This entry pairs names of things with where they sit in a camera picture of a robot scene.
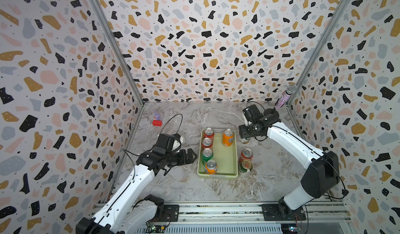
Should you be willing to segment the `green white can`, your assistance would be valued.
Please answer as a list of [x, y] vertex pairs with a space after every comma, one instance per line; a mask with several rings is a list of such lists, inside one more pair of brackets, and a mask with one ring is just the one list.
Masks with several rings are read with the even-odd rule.
[[251, 138], [241, 138], [240, 141], [242, 144], [248, 144], [250, 142]]

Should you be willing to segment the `orange soda can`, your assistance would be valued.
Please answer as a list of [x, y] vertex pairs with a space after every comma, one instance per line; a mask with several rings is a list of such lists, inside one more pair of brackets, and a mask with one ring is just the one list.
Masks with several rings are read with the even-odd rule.
[[218, 168], [217, 162], [213, 159], [210, 159], [205, 163], [206, 174], [216, 174], [217, 168]]
[[222, 134], [222, 144], [226, 147], [229, 147], [232, 145], [234, 140], [234, 132], [232, 129], [225, 129], [223, 134]]

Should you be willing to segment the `green red beer can front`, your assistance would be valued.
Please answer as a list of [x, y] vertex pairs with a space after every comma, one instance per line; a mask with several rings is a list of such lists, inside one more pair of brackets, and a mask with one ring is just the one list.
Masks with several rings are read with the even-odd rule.
[[251, 160], [243, 159], [238, 164], [238, 171], [239, 171], [240, 175], [243, 177], [250, 175], [252, 169], [253, 169], [253, 164], [252, 164]]

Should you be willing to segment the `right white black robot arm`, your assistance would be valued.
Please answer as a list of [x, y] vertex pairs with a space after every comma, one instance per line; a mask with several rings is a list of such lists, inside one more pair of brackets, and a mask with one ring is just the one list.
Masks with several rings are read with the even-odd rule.
[[274, 114], [243, 112], [244, 125], [239, 126], [242, 139], [265, 136], [292, 154], [305, 168], [301, 185], [278, 201], [278, 212], [288, 219], [304, 204], [318, 199], [341, 183], [339, 158], [332, 152], [319, 148], [301, 139]]

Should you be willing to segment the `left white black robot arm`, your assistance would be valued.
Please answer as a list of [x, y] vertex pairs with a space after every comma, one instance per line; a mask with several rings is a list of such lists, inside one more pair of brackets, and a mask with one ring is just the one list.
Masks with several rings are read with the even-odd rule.
[[192, 149], [143, 152], [137, 159], [134, 171], [118, 191], [91, 219], [82, 218], [76, 225], [76, 233], [133, 234], [151, 220], [165, 217], [167, 222], [172, 221], [171, 215], [165, 210], [163, 199], [153, 195], [142, 200], [138, 200], [138, 197], [160, 170], [192, 164], [197, 158], [198, 155]]

